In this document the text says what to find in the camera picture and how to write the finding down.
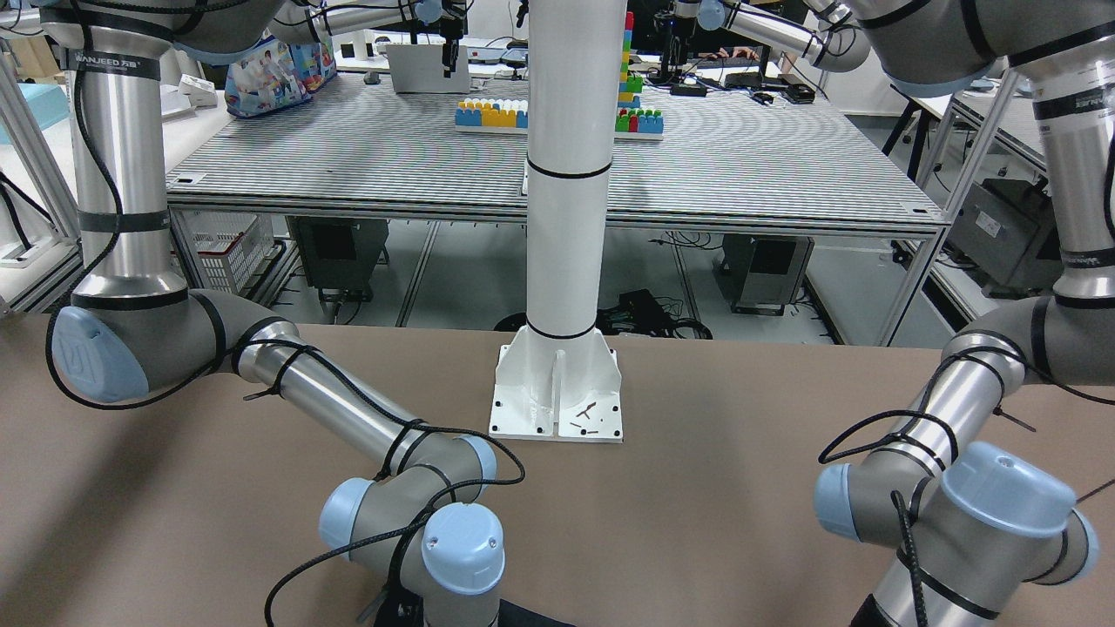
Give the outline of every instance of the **blue lego block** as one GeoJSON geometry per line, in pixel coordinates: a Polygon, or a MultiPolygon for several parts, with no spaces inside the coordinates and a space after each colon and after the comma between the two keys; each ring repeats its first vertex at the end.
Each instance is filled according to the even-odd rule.
{"type": "Polygon", "coordinates": [[[457,109],[457,126],[481,126],[479,109],[457,109]]]}
{"type": "MultiPolygon", "coordinates": [[[[69,100],[66,99],[66,93],[61,87],[21,83],[19,90],[23,93],[23,98],[31,107],[31,114],[39,123],[39,128],[49,128],[69,117],[69,100]]],[[[2,124],[0,124],[0,144],[11,144],[11,138],[8,137],[2,124]]]]}

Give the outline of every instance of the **metal table leg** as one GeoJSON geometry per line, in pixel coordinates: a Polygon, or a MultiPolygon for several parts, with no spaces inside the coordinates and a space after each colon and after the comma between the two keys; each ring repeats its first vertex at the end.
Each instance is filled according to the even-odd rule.
{"type": "Polygon", "coordinates": [[[914,112],[920,109],[917,103],[906,98],[906,108],[902,110],[902,115],[899,116],[898,124],[894,125],[894,131],[891,131],[891,136],[886,138],[886,143],[883,144],[883,154],[890,156],[891,151],[894,149],[894,145],[899,143],[899,137],[902,136],[902,132],[905,131],[906,124],[910,124],[910,118],[913,117],[914,112]]]}
{"type": "Polygon", "coordinates": [[[941,156],[944,154],[944,146],[949,144],[949,133],[952,132],[952,125],[956,124],[956,122],[957,112],[953,108],[952,100],[949,100],[949,107],[944,109],[944,116],[941,118],[941,123],[937,125],[937,133],[933,135],[933,143],[929,146],[929,167],[919,170],[918,177],[914,179],[914,183],[922,190],[925,189],[925,183],[929,183],[929,177],[933,174],[937,164],[941,163],[941,156]]]}
{"type": "Polygon", "coordinates": [[[886,316],[886,324],[883,325],[883,330],[879,336],[878,344],[880,346],[890,346],[894,341],[894,336],[898,335],[899,327],[902,325],[910,305],[918,296],[918,292],[921,291],[925,279],[929,278],[933,260],[937,259],[941,249],[944,248],[944,240],[949,235],[949,229],[960,212],[960,205],[963,204],[964,197],[968,195],[968,189],[976,180],[976,172],[983,162],[983,156],[987,155],[991,142],[995,141],[996,133],[999,132],[999,122],[1007,112],[1007,105],[1010,103],[1010,98],[1014,97],[1019,79],[1020,75],[1012,69],[1007,70],[1007,74],[1002,75],[1002,84],[999,87],[999,93],[996,94],[991,109],[988,110],[987,117],[983,118],[983,123],[980,125],[979,133],[976,134],[971,155],[969,155],[968,161],[961,166],[960,180],[957,181],[957,186],[949,194],[949,200],[944,205],[944,219],[949,226],[942,228],[937,237],[922,242],[918,247],[918,252],[914,254],[913,261],[910,263],[910,270],[906,272],[905,281],[903,281],[902,288],[899,290],[899,296],[895,298],[894,305],[886,316]]]}
{"type": "Polygon", "coordinates": [[[14,71],[3,58],[0,58],[0,123],[8,129],[12,146],[27,167],[55,228],[64,238],[77,238],[77,203],[58,170],[39,123],[23,99],[14,71]]]}
{"type": "Polygon", "coordinates": [[[918,131],[913,136],[913,152],[910,153],[910,165],[906,167],[906,176],[911,181],[918,180],[918,168],[921,167],[921,153],[925,149],[925,135],[929,134],[930,116],[925,112],[918,114],[918,131]]]}
{"type": "Polygon", "coordinates": [[[171,238],[174,241],[174,250],[178,257],[178,264],[182,268],[182,276],[192,288],[209,288],[205,283],[201,269],[202,260],[197,257],[197,249],[194,247],[193,238],[190,233],[190,224],[181,211],[171,210],[171,238]]]}

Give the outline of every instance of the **plastic basket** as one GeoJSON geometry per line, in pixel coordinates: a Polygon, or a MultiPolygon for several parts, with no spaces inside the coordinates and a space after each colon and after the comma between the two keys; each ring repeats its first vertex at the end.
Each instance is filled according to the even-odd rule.
{"type": "Polygon", "coordinates": [[[271,220],[254,213],[185,212],[204,287],[240,293],[274,245],[271,220]]]}

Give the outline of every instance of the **floor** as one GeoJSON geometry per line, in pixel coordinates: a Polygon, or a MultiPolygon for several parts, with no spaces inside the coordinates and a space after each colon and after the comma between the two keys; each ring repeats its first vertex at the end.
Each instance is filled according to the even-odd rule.
{"type": "MultiPolygon", "coordinates": [[[[853,118],[882,146],[893,118],[853,118]]],[[[954,184],[963,132],[953,132],[944,164],[927,193],[943,204],[946,185],[954,184]]],[[[899,143],[892,161],[903,170],[911,147],[899,143]]],[[[988,156],[981,176],[1009,166],[1006,156],[988,156]]],[[[277,223],[277,232],[281,232],[277,223]]],[[[504,317],[526,308],[525,229],[515,225],[392,221],[387,249],[390,262],[372,273],[375,298],[367,303],[322,306],[302,270],[287,282],[272,309],[295,322],[492,329],[504,317]]],[[[691,233],[690,238],[698,234],[691,233]]],[[[873,344],[903,271],[891,260],[884,240],[820,238],[808,267],[809,291],[782,316],[734,314],[717,286],[717,250],[652,243],[660,231],[610,229],[605,234],[600,307],[617,305],[620,293],[648,289],[677,316],[706,325],[716,339],[791,344],[873,344]],[[820,295],[821,302],[811,297],[820,295]],[[818,309],[825,309],[832,325],[818,309]]],[[[712,237],[709,248],[719,244],[712,237]]],[[[920,299],[895,344],[939,348],[953,334],[925,299],[920,299]]]]}

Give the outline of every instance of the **white wall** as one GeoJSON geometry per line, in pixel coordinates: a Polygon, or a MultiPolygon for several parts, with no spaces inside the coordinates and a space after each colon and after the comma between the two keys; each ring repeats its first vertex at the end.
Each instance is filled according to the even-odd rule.
{"type": "Polygon", "coordinates": [[[515,28],[515,13],[518,12],[518,0],[474,0],[468,10],[468,37],[495,39],[513,36],[526,39],[527,23],[515,28]]]}

